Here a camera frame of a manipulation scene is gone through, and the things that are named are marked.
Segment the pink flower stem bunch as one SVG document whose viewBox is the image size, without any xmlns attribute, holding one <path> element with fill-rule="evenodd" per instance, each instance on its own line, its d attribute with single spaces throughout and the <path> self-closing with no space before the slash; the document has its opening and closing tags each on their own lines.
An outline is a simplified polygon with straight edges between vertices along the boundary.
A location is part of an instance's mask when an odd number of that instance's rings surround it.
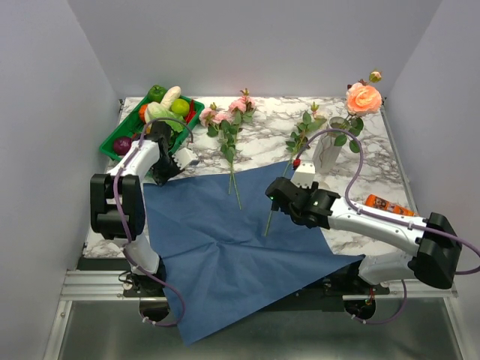
<svg viewBox="0 0 480 360">
<path fill-rule="evenodd" d="M 207 129 L 207 135 L 212 138 L 214 137 L 217 138 L 220 144 L 220 153 L 222 154 L 223 145 L 224 145 L 224 135 L 222 132 L 222 125 L 229 125 L 231 122 L 229 110 L 221 111 L 221 108 L 217 106 L 215 102 L 212 102 L 207 108 L 205 108 L 200 113 L 199 120 L 200 120 L 200 124 Z M 233 186 L 231 185 L 230 177 L 229 177 L 228 194 L 231 194 L 232 191 L 234 190 L 233 190 Z M 242 209 L 240 194 L 239 194 L 239 201 L 237 200 L 237 203 L 238 203 L 238 207 Z"/>
</svg>

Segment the dark blue wrapping paper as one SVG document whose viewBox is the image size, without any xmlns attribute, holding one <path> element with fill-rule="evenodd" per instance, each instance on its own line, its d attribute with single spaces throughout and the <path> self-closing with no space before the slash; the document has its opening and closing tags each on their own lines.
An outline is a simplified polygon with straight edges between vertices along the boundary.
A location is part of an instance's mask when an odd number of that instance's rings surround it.
<svg viewBox="0 0 480 360">
<path fill-rule="evenodd" d="M 144 184 L 151 247 L 162 258 L 169 306 L 191 345 L 356 261 L 336 255 L 320 229 L 270 215 L 267 187 L 287 171 L 273 163 L 229 176 Z"/>
</svg>

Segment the pink rose stem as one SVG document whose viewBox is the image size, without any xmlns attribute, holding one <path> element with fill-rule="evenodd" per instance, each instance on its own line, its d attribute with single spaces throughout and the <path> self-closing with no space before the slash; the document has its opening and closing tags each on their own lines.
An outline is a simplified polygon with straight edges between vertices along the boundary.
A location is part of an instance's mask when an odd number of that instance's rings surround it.
<svg viewBox="0 0 480 360">
<path fill-rule="evenodd" d="M 330 120 L 330 128 L 348 131 L 357 137 L 365 127 L 364 117 L 377 113 L 383 104 L 383 98 L 375 87 L 383 79 L 383 72 L 374 69 L 368 79 L 347 86 L 345 109 L 346 117 Z"/>
</svg>

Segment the cream gold-lettered ribbon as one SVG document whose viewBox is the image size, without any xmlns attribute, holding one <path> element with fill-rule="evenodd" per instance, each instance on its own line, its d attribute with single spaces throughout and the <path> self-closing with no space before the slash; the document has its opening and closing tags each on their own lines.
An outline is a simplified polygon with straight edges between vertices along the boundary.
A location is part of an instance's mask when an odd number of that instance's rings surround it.
<svg viewBox="0 0 480 360">
<path fill-rule="evenodd" d="M 325 181 L 320 181 L 318 188 L 323 189 L 325 191 L 330 191 L 331 190 L 330 186 Z"/>
</svg>

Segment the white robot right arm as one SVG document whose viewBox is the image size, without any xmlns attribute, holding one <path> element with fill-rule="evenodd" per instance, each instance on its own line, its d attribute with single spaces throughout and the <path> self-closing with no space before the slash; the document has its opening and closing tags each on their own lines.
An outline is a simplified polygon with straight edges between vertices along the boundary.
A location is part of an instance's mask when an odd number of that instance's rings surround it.
<svg viewBox="0 0 480 360">
<path fill-rule="evenodd" d="M 391 280 L 416 279 L 430 287 L 452 287 L 462 246 L 448 219 L 408 217 L 375 208 L 362 208 L 330 190 L 296 186 L 276 178 L 266 189 L 272 209 L 289 215 L 294 224 L 357 233 L 384 242 L 397 250 L 366 256 L 358 268 L 345 275 L 346 288 L 355 294 L 371 285 Z"/>
</svg>

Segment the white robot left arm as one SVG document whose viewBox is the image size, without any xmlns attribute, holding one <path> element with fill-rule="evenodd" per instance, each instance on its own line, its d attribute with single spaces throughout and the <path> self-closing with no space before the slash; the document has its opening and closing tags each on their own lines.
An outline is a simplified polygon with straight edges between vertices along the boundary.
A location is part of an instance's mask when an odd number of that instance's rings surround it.
<svg viewBox="0 0 480 360">
<path fill-rule="evenodd" d="M 170 154 L 171 127 L 168 117 L 148 122 L 133 140 L 120 162 L 107 173 L 90 180 L 91 228 L 106 240 L 118 242 L 131 271 L 142 276 L 141 288 L 159 296 L 166 288 L 166 270 L 145 234 L 146 208 L 143 180 L 150 174 L 162 186 L 182 172 Z"/>
</svg>

